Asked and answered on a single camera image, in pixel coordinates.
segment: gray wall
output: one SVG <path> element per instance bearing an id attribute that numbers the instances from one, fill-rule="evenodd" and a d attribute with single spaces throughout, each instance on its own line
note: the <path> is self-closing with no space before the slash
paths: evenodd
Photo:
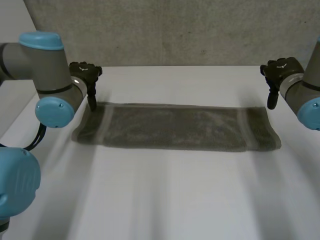
<path id="1" fill-rule="evenodd" d="M 37 30 L 61 34 L 69 61 L 102 66 L 305 66 L 320 0 L 24 0 Z"/>

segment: table surface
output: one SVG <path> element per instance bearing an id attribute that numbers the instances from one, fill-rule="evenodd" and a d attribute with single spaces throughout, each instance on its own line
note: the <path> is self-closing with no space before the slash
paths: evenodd
<path id="1" fill-rule="evenodd" d="M 97 83 L 97 99 L 114 103 L 253 107 L 268 92 L 257 66 L 104 67 Z M 34 138 L 37 101 L 1 143 Z M 4 240 L 320 239 L 320 133 L 282 98 L 268 110 L 282 148 L 242 153 L 80 145 L 71 133 L 85 104 L 32 151 L 41 186 Z"/>

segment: blue joint cap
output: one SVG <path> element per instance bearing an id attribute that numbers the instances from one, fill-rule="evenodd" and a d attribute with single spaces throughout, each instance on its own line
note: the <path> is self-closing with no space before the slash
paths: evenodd
<path id="1" fill-rule="evenodd" d="M 23 46 L 40 49 L 57 51 L 64 49 L 61 37 L 55 32 L 35 31 L 25 32 L 19 37 L 19 43 Z"/>
<path id="2" fill-rule="evenodd" d="M 72 121 L 75 110 L 61 98 L 46 96 L 37 102 L 35 115 L 40 123 L 49 128 L 63 128 Z"/>
<path id="3" fill-rule="evenodd" d="M 18 147 L 0 148 L 0 220 L 26 210 L 36 197 L 41 170 L 35 156 Z"/>
<path id="4" fill-rule="evenodd" d="M 297 117 L 306 128 L 320 131 L 320 97 L 303 104 L 297 113 Z"/>

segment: towel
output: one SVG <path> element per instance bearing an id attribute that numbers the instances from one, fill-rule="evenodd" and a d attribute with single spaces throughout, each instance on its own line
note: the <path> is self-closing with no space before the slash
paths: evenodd
<path id="1" fill-rule="evenodd" d="M 264 107 L 98 102 L 72 133 L 80 144 L 219 152 L 281 147 Z"/>

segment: cable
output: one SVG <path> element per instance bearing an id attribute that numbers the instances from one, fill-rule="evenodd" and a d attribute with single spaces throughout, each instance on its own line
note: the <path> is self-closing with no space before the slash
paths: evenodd
<path id="1" fill-rule="evenodd" d="M 44 138 L 44 136 L 46 134 L 46 130 L 47 130 L 47 127 L 45 125 L 43 125 L 42 123 L 40 123 L 38 132 L 37 132 L 34 140 L 23 149 L 25 149 L 27 151 L 31 151 L 32 149 L 34 149 Z M 7 146 L 0 143 L 0 148 L 7 148 Z"/>

